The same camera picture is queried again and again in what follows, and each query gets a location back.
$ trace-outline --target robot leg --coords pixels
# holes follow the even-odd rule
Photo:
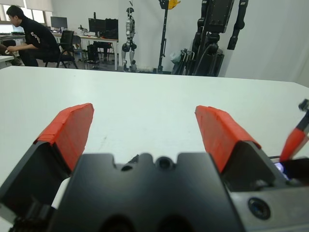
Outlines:
[[[135,54],[135,49],[137,48],[136,44],[132,41],[131,42],[131,51],[130,51],[130,61],[131,61],[131,66],[130,66],[130,70],[132,73],[136,72],[136,61],[134,60],[134,54]]]
[[[130,51],[130,47],[125,43],[122,45],[122,66],[124,71],[128,71],[128,68],[126,67],[127,61],[126,61],[126,53]]]
[[[135,54],[135,51],[131,50],[130,51],[130,61],[131,61],[131,66],[130,66],[130,71],[132,73],[135,73],[136,72],[136,61],[134,60],[134,54]]]
[[[128,68],[126,67],[127,61],[126,61],[126,52],[122,51],[122,66],[124,71],[128,71]]]

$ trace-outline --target screw hole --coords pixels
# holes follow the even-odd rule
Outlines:
[[[161,157],[156,161],[156,166],[162,170],[170,170],[173,168],[173,161],[167,157]]]
[[[251,213],[261,220],[267,220],[270,218],[270,208],[266,202],[258,198],[251,198],[248,201],[248,206]]]

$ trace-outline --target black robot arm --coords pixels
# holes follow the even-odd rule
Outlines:
[[[237,16],[237,21],[234,26],[233,35],[227,47],[228,50],[235,50],[239,32],[245,27],[244,18],[246,15],[248,1],[249,0],[240,0],[239,2],[239,11],[238,11],[238,16]]]

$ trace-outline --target table surface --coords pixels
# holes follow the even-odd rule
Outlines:
[[[309,88],[296,83],[128,72],[11,66],[0,70],[0,81],[0,185],[57,113],[77,104],[95,109],[84,153],[126,163],[143,152],[174,161],[181,152],[204,152],[198,105],[229,112],[277,156],[304,116],[298,104],[309,98]]]
[[[14,59],[12,56],[0,56],[0,62],[6,62],[12,59]]]
[[[53,33],[54,36],[56,37],[61,37],[62,34],[60,33]],[[114,39],[106,39],[106,38],[98,38],[96,36],[85,36],[85,35],[79,35],[79,37],[81,37],[82,39],[88,39],[88,40],[107,40],[107,41],[118,41],[118,40],[114,40]]]

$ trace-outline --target yellow object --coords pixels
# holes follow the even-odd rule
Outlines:
[[[181,1],[178,0],[169,0],[169,10],[173,9],[177,4],[179,4]]]

